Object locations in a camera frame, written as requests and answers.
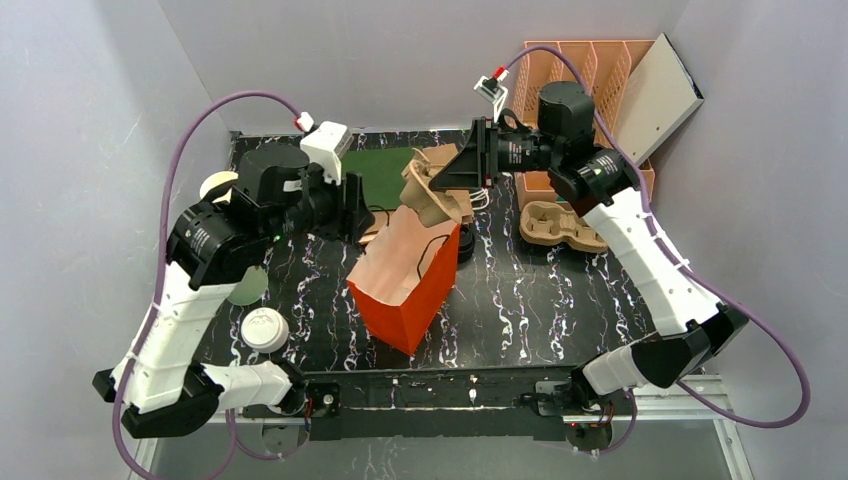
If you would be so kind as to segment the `pulp cup carrier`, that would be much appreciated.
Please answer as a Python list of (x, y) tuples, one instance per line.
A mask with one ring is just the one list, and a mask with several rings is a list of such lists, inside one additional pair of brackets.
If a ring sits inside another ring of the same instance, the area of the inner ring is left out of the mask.
[(470, 224), (473, 219), (467, 191), (433, 191), (429, 164), (413, 159), (402, 172), (405, 185), (399, 195), (400, 203), (411, 209), (424, 227), (433, 227), (446, 221)]

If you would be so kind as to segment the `orange paper bag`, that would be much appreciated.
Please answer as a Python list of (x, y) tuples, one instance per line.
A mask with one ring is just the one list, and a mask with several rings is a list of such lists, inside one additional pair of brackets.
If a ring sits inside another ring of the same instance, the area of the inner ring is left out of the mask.
[(412, 356), (455, 285), (460, 224), (425, 227), (405, 206), (388, 219), (346, 281), (371, 336)]

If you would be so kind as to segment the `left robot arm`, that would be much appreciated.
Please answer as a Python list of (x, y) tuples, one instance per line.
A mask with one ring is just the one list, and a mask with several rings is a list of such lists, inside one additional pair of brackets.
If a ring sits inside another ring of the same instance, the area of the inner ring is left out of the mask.
[(122, 362), (94, 376), (135, 439), (180, 437), (217, 412), (282, 405), (302, 380), (287, 361), (215, 366), (194, 355), (220, 306), (278, 240), (312, 234), (356, 244), (374, 217), (363, 178), (339, 180), (293, 145), (246, 154), (235, 178), (188, 207), (167, 235), (152, 305)]

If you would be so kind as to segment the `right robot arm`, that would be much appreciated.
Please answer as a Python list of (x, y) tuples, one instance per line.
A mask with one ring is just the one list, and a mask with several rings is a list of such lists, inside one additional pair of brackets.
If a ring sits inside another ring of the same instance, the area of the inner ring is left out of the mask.
[(645, 301), (655, 333), (603, 353), (571, 373), (570, 394), (589, 405), (632, 387), (668, 388), (720, 353), (747, 318), (689, 279), (670, 241), (647, 225), (639, 177), (595, 141), (595, 104), (573, 81), (545, 85), (536, 128), (509, 127), (510, 112), (472, 123), (463, 149), (430, 181), (432, 191), (489, 187), (504, 172), (546, 171), (558, 196), (607, 243)]

